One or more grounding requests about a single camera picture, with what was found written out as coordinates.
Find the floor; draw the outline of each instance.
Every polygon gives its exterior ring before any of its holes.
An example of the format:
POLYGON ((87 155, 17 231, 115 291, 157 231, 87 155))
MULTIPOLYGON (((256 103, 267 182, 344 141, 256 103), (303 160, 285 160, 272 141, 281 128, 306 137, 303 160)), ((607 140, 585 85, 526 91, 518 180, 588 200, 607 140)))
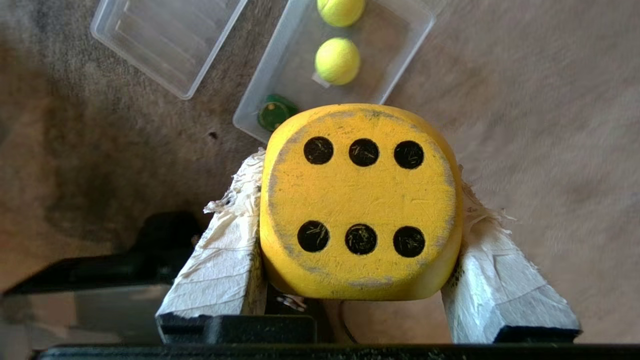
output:
MULTIPOLYGON (((90 36, 96 4, 0 0, 0 288, 126 249, 151 213, 206 224, 262 145, 231 118, 284 0, 249 2, 190 101, 90 36)), ((387 104, 439 128, 478 197, 518 219, 580 342, 640 342, 640 2, 431 4, 438 22, 387 104)), ((346 322, 361 342, 447 342, 439 301, 350 302, 346 322)))

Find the yellow foam die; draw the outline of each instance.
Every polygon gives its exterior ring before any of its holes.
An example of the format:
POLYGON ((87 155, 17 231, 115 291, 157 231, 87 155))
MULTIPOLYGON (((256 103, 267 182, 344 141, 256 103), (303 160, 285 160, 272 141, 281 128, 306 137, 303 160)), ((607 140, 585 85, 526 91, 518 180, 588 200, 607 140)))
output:
POLYGON ((260 241, 269 280, 286 293, 319 299, 411 300, 438 291, 453 269, 462 227, 461 180, 444 138, 404 110, 370 104, 323 106, 299 113, 271 137, 260 205, 260 241), (311 164, 304 146, 322 136, 333 145, 329 162, 311 164), (356 166, 349 147, 361 138, 379 149, 371 166, 356 166), (396 146, 418 143, 422 165, 407 169, 396 146), (307 252, 298 230, 309 220, 329 231, 326 247, 307 252), (345 236, 355 224, 371 226, 375 249, 349 251, 345 236), (406 258, 394 248, 403 226, 420 229, 424 250, 406 258))

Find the green object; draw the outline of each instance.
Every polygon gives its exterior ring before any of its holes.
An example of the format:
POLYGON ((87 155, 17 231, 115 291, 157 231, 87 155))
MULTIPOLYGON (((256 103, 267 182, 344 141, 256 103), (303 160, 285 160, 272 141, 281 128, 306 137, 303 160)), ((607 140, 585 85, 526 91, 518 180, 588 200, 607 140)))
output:
POLYGON ((351 26, 364 11, 364 0, 317 0, 318 12, 323 20, 338 28, 351 26))
POLYGON ((274 131, 285 120, 297 114, 298 107, 284 97, 271 94, 264 101, 264 106, 258 114, 258 123, 268 131, 274 131))
POLYGON ((325 41, 316 53, 316 72, 322 80, 333 85, 345 85, 360 71, 360 53, 346 38, 325 41))

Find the clear plastic tray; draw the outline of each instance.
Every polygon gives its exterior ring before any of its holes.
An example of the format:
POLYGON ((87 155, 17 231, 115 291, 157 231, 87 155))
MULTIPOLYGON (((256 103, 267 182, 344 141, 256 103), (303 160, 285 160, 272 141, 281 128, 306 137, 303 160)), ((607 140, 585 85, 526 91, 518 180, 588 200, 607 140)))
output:
POLYGON ((190 99, 247 0, 102 0, 91 33, 190 99))
POLYGON ((234 115, 234 125, 268 142, 271 132, 257 122, 269 94, 300 111, 322 105, 383 104, 435 21, 421 0, 367 0, 362 17, 334 28, 317 11, 316 0, 290 0, 234 115), (332 37, 351 39, 362 64, 354 81, 328 86, 316 80, 318 47, 332 37))

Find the yellow tennis ball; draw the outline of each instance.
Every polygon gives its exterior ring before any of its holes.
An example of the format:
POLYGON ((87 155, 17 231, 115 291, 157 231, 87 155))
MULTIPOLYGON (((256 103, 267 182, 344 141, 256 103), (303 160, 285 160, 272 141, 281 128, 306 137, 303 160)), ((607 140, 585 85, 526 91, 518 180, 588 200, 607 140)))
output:
POLYGON ((352 25, 364 11, 364 0, 317 0, 317 5, 323 20, 338 28, 352 25))
POLYGON ((350 83, 360 70, 360 53, 345 38, 332 38, 320 45, 316 53, 316 72, 333 85, 350 83))

